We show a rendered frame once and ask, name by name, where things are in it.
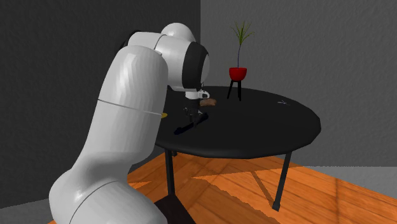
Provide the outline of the long black remote control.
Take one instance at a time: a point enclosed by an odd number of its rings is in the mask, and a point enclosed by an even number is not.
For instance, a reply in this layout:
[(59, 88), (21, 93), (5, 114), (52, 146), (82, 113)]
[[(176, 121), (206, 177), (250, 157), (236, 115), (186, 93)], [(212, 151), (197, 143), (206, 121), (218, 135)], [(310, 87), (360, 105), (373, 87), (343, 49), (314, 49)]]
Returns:
[(184, 126), (184, 127), (178, 127), (175, 131), (174, 134), (175, 135), (179, 135), (182, 134), (184, 132), (186, 132), (187, 130), (190, 130), (194, 127), (196, 127), (198, 124), (206, 121), (209, 118), (209, 115), (207, 113), (204, 113), (202, 115), (199, 116), (197, 121), (191, 122), (188, 125)]

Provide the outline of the plant in red pot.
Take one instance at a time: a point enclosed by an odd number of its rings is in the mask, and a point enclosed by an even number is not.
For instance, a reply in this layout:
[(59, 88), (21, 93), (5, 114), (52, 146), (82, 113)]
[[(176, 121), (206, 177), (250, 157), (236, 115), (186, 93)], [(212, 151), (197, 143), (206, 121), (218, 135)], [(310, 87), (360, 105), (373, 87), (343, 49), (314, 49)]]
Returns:
[(236, 67), (230, 67), (228, 70), (229, 77), (230, 77), (230, 86), (228, 89), (228, 94), (227, 94), (227, 99), (229, 99), (233, 84), (237, 84), (237, 95), (239, 100), (242, 100), (242, 80), (246, 77), (247, 75), (247, 68), (246, 67), (241, 67), (240, 66), (240, 51), (242, 48), (243, 42), (251, 36), (255, 35), (254, 31), (250, 31), (251, 23), (246, 24), (245, 21), (242, 22), (241, 25), (237, 21), (235, 21), (234, 26), (231, 27), (233, 30), (234, 34), (236, 35), (238, 39), (238, 51), (237, 51), (237, 66)]

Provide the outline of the round black table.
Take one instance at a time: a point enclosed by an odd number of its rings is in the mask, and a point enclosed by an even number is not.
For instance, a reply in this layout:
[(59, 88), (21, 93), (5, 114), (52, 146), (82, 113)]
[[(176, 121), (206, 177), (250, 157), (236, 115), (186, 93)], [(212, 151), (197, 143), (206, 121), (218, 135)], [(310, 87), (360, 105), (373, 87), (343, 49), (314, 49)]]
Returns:
[[(321, 132), (313, 110), (293, 99), (270, 92), (242, 89), (242, 100), (226, 98), (226, 87), (207, 87), (215, 106), (201, 110), (209, 118), (186, 132), (178, 127), (191, 123), (186, 117), (185, 95), (168, 90), (155, 144), (165, 150), (168, 194), (175, 194), (172, 153), (204, 158), (251, 159), (284, 155), (281, 177), (272, 208), (279, 210), (288, 165), (293, 151), (309, 145)], [(284, 100), (290, 106), (278, 104)]]

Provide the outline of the dark robot stand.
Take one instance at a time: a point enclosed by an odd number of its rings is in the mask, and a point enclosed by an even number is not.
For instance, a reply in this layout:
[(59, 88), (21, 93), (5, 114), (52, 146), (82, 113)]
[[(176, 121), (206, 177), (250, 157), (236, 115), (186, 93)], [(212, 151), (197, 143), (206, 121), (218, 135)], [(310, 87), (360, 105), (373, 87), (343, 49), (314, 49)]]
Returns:
[(176, 195), (168, 195), (155, 202), (167, 218), (168, 224), (196, 224)]

